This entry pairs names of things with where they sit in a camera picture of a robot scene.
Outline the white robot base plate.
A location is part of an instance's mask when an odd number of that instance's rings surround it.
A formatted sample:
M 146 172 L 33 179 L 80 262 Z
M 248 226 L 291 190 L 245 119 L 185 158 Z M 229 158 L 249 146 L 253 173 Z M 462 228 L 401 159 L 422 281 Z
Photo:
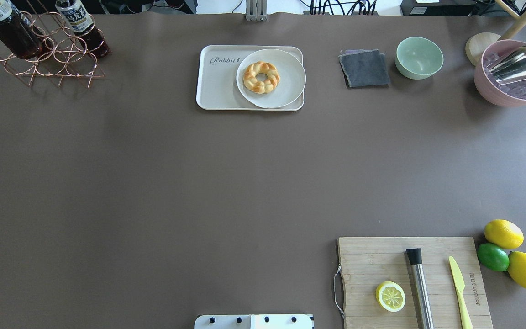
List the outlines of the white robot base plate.
M 228 314 L 199 316 L 194 329 L 313 329 L 308 314 Z

